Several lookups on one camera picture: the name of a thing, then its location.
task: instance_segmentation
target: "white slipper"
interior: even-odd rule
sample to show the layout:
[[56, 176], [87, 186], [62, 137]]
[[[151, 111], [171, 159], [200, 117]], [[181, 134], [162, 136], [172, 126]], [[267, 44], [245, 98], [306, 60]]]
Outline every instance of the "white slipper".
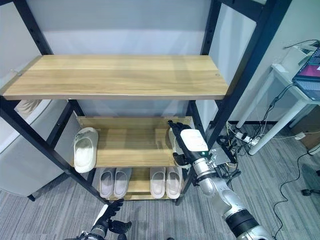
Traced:
[[165, 192], [168, 198], [177, 199], [182, 188], [182, 169], [181, 167], [166, 168]]
[[150, 168], [150, 193], [155, 199], [160, 199], [165, 195], [166, 191], [166, 168], [151, 167]]
[[93, 127], [81, 129], [75, 136], [74, 168], [78, 173], [92, 170], [97, 161], [98, 132]]
[[114, 177], [113, 195], [122, 198], [126, 195], [131, 177], [132, 169], [128, 167], [117, 167]]
[[109, 198], [114, 192], [115, 184], [115, 168], [106, 168], [100, 175], [100, 196], [102, 198]]

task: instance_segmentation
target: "black cable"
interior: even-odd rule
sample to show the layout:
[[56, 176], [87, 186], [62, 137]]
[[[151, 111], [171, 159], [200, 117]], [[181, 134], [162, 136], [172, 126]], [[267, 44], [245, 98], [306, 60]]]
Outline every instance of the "black cable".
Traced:
[[318, 39], [310, 39], [310, 40], [300, 41], [300, 42], [298, 42], [296, 44], [293, 44], [293, 45], [290, 45], [290, 46], [284, 46], [283, 49], [288, 49], [288, 48], [291, 48], [291, 47], [293, 47], [295, 45], [302, 44], [302, 43], [309, 42], [309, 41], [316, 41], [318, 44], [320, 44], [320, 40], [318, 40]]
[[[266, 112], [265, 112], [265, 114], [264, 114], [263, 119], [262, 119], [261, 122], [263, 122], [263, 121], [265, 121], [265, 120], [267, 119], [269, 113], [274, 109], [276, 103], [277, 103], [280, 99], [283, 98], [283, 96], [285, 95], [285, 93], [286, 93], [290, 88], [292, 88], [292, 87], [294, 87], [294, 86], [296, 86], [295, 83], [291, 83], [291, 84], [287, 85], [287, 86], [272, 100], [272, 102], [271, 102], [269, 108], [266, 110]], [[246, 146], [249, 146], [249, 148], [251, 148], [251, 143], [252, 143], [252, 141], [259, 135], [259, 131], [261, 130], [261, 128], [262, 128], [262, 124], [260, 124], [260, 126], [254, 131], [254, 134], [253, 134], [253, 136], [252, 136], [252, 138], [251, 138], [251, 141], [246, 142], [246, 143], [244, 143], [244, 144], [242, 144], [242, 145], [239, 146], [238, 153], [240, 152], [240, 150], [241, 150], [242, 148], [244, 148], [245, 151], [248, 153], [248, 151], [246, 150], [245, 147], [246, 147]]]
[[299, 157], [297, 158], [297, 160], [296, 160], [296, 164], [297, 164], [297, 168], [298, 168], [298, 177], [296, 177], [295, 179], [290, 180], [290, 181], [285, 181], [285, 182], [283, 182], [283, 183], [280, 185], [280, 193], [281, 193], [282, 197], [283, 197], [285, 200], [277, 201], [277, 202], [273, 205], [273, 212], [274, 212], [276, 218], [277, 218], [277, 219], [280, 221], [280, 223], [281, 223], [281, 226], [277, 229], [277, 231], [275, 232], [274, 236], [272, 236], [275, 240], [277, 240], [277, 234], [278, 234], [278, 232], [279, 232], [279, 231], [282, 229], [282, 227], [284, 226], [281, 218], [280, 218], [279, 215], [276, 213], [276, 206], [277, 206], [278, 204], [280, 204], [280, 203], [285, 203], [285, 202], [288, 202], [288, 201], [289, 201], [288, 198], [287, 198], [287, 197], [284, 195], [284, 193], [282, 192], [282, 187], [283, 187], [284, 185], [286, 185], [286, 184], [295, 182], [295, 181], [297, 181], [297, 180], [300, 178], [301, 172], [300, 172], [299, 160], [300, 160], [302, 157], [304, 157], [305, 155], [310, 155], [311, 153], [316, 152], [319, 148], [320, 148], [320, 146], [317, 147], [315, 150], [313, 150], [313, 151], [311, 151], [311, 152], [308, 151], [307, 153], [302, 154], [301, 156], [299, 156]]

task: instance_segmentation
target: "black wire bundle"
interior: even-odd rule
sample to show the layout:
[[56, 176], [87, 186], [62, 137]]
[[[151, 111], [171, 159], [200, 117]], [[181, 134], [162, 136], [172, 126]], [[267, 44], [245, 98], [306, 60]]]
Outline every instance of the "black wire bundle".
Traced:
[[[276, 97], [272, 100], [272, 102], [271, 102], [269, 108], [267, 109], [267, 111], [265, 112], [265, 114], [264, 114], [263, 119], [261, 120], [261, 122], [267, 120], [269, 113], [274, 109], [276, 103], [277, 103], [280, 99], [283, 98], [283, 96], [285, 95], [285, 93], [286, 93], [290, 88], [292, 88], [292, 87], [294, 87], [294, 86], [296, 86], [295, 83], [291, 83], [291, 84], [287, 85], [287, 86], [278, 94], [278, 96], [276, 96]], [[249, 147], [251, 148], [251, 142], [252, 142], [256, 137], [258, 137], [261, 128], [262, 128], [262, 124], [260, 124], [259, 127], [254, 131], [254, 134], [253, 134], [253, 136], [251, 137], [251, 141], [246, 142], [246, 143], [244, 143], [244, 144], [242, 144], [242, 145], [240, 145], [240, 146], [238, 146], [238, 147], [236, 148], [237, 153], [239, 153], [242, 148], [245, 148], [245, 146], [249, 146]]]
[[301, 156], [299, 156], [299, 157], [297, 158], [297, 160], [296, 160], [296, 164], [297, 164], [297, 168], [298, 168], [298, 176], [297, 176], [295, 179], [290, 180], [290, 181], [285, 181], [285, 182], [283, 182], [283, 183], [280, 185], [280, 193], [281, 193], [282, 197], [284, 198], [284, 200], [277, 201], [277, 202], [273, 205], [273, 212], [274, 212], [276, 218], [277, 218], [277, 219], [280, 221], [280, 223], [281, 223], [281, 226], [277, 229], [277, 231], [275, 232], [274, 236], [272, 236], [275, 240], [277, 240], [277, 234], [278, 234], [278, 232], [279, 232], [279, 231], [282, 229], [282, 227], [284, 226], [284, 224], [283, 224], [283, 222], [281, 221], [279, 215], [276, 213], [276, 206], [277, 206], [278, 204], [280, 204], [280, 203], [285, 203], [285, 202], [288, 202], [288, 201], [289, 201], [288, 198], [287, 198], [287, 197], [284, 195], [284, 193], [282, 192], [282, 187], [283, 187], [284, 185], [286, 185], [286, 184], [295, 182], [295, 181], [297, 181], [297, 180], [300, 178], [300, 176], [301, 176], [301, 171], [300, 171], [300, 166], [299, 166], [299, 160], [300, 160], [302, 157], [304, 157], [305, 155], [310, 155], [311, 153], [316, 152], [319, 148], [320, 148], [320, 146], [319, 146], [317, 149], [313, 150], [313, 151], [308, 151], [307, 153], [302, 154]]

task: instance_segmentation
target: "shelf board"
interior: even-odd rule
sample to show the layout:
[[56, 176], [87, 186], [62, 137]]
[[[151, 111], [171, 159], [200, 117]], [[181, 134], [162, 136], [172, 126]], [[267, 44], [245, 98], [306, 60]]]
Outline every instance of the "shelf board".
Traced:
[[190, 116], [77, 119], [83, 128], [98, 130], [96, 168], [175, 166], [167, 122], [190, 124], [192, 120]]
[[[111, 197], [110, 200], [116, 200], [116, 197]], [[127, 190], [124, 196], [125, 200], [156, 200], [150, 193], [150, 168], [137, 167], [132, 169], [132, 174]], [[164, 195], [160, 199], [169, 199]]]
[[[115, 201], [118, 198], [110, 197], [109, 200]], [[164, 195], [162, 198], [154, 198], [151, 194], [126, 194], [124, 200], [169, 200], [170, 198], [167, 195]]]
[[2, 95], [8, 100], [221, 100], [227, 89], [207, 55], [44, 55]]

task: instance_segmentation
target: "black robotic finger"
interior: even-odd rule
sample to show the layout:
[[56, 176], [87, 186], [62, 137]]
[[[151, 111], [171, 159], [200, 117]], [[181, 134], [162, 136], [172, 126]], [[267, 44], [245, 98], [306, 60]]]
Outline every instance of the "black robotic finger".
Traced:
[[112, 221], [109, 220], [108, 222], [109, 230], [115, 234], [125, 234], [132, 226], [132, 222], [129, 221], [127, 223], [123, 221]]

